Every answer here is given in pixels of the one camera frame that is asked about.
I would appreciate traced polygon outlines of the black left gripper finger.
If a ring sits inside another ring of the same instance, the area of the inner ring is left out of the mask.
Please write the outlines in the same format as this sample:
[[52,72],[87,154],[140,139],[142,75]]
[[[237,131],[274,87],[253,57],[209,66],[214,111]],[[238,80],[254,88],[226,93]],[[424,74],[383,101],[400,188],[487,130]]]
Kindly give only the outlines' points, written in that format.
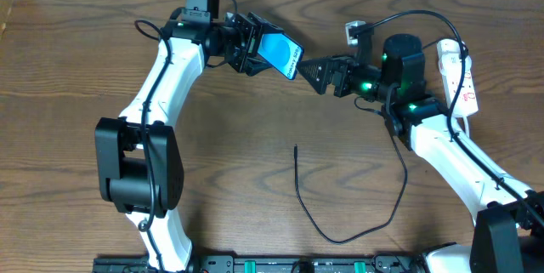
[[257,24],[259,26],[260,32],[263,35],[264,34],[277,34],[277,33],[281,34],[281,33],[284,32],[284,30],[281,27],[269,22],[268,20],[266,20],[266,19],[264,19],[264,18],[262,18],[260,16],[256,16],[255,20],[256,20],[256,22],[257,22]]
[[271,64],[266,60],[249,58],[246,60],[245,73],[249,77],[254,77],[258,73],[267,70],[271,67]]

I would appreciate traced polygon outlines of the blue Galaxy smartphone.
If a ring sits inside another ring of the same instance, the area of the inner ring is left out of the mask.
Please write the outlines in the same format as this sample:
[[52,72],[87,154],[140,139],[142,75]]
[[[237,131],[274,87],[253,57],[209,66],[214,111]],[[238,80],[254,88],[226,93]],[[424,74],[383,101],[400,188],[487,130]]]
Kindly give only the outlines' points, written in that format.
[[285,78],[294,80],[303,57],[303,46],[285,33],[269,33],[262,36],[258,54]]

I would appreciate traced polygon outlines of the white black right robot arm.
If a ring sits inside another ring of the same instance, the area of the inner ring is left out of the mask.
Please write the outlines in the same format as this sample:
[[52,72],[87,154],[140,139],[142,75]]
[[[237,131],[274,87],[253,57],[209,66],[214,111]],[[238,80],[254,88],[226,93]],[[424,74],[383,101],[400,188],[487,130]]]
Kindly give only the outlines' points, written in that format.
[[392,264],[374,259],[376,270],[400,272],[541,272],[543,270],[543,195],[494,163],[447,109],[425,90],[425,56],[418,37],[397,34],[383,45],[375,67],[371,36],[357,38],[356,55],[301,62],[297,70],[318,94],[329,84],[334,94],[378,101],[377,114],[391,136],[426,160],[450,185],[470,212],[473,240],[463,246],[432,247],[411,260]]

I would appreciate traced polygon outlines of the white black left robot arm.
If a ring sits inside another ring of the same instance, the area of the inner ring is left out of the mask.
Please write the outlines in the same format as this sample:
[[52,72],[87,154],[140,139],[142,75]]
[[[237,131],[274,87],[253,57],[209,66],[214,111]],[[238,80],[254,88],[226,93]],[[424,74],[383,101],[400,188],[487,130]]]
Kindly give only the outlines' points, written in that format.
[[283,32],[254,13],[234,11],[220,20],[219,4],[186,0],[154,29],[158,53],[141,89],[94,131],[100,195],[138,228],[149,253],[145,270],[198,270],[178,209],[184,168],[174,133],[191,86],[212,56],[249,76],[271,67],[258,48],[265,36]]

